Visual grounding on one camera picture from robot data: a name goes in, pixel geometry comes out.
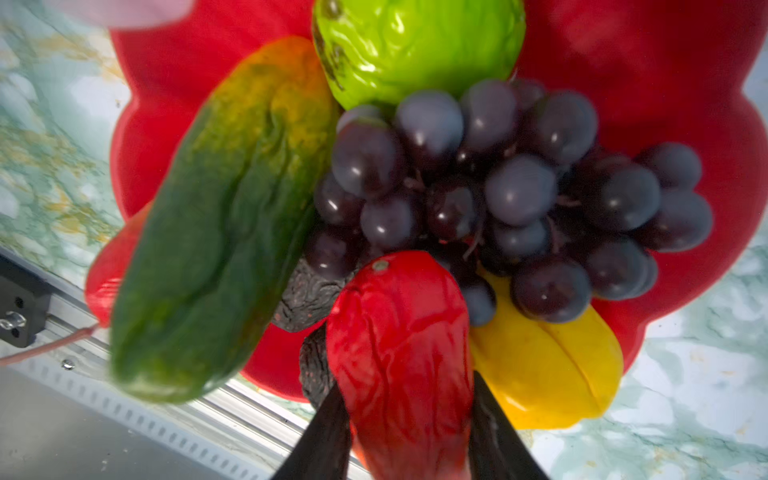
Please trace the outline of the pink translucent plastic bag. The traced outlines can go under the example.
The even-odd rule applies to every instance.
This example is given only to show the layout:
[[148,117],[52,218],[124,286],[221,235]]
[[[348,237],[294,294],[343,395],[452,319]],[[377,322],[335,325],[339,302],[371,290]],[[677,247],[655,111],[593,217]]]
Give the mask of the pink translucent plastic bag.
[[195,0],[62,0],[46,5],[85,23],[107,29],[149,29],[187,17]]

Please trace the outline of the yellow star fruit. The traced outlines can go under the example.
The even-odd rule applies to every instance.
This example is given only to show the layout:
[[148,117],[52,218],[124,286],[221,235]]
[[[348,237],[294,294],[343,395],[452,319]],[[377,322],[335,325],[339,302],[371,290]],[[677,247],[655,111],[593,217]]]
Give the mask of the yellow star fruit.
[[566,429],[601,417],[624,373],[620,344],[593,307],[551,324],[520,313],[510,280],[483,271],[497,298],[495,317],[470,329],[475,370],[518,430]]

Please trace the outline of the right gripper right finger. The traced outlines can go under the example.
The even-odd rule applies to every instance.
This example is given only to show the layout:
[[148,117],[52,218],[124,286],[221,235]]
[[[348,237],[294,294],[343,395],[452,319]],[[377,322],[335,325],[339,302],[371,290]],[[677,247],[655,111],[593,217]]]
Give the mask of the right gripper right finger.
[[468,458],[475,480],[549,480],[509,422],[490,388],[474,372]]

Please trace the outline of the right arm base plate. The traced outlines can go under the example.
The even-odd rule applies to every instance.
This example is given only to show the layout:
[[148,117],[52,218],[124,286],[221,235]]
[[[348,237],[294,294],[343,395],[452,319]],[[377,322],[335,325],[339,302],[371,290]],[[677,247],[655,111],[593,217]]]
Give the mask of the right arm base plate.
[[0,290],[1,341],[27,348],[45,329],[51,289],[39,275],[2,256]]

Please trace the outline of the green papaya fruit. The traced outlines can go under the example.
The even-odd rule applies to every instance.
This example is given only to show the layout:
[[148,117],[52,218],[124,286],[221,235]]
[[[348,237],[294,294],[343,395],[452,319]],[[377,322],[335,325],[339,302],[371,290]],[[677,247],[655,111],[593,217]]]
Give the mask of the green papaya fruit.
[[247,363],[303,253],[340,109],[311,41],[241,61],[208,96],[146,217],[111,313],[124,393],[184,403]]

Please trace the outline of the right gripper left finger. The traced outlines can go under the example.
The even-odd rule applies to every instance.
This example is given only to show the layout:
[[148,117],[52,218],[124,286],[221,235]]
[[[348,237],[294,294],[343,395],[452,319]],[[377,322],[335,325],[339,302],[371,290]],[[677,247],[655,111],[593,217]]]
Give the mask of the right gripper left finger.
[[272,480],[344,480],[347,478],[352,434],[350,418],[337,385]]

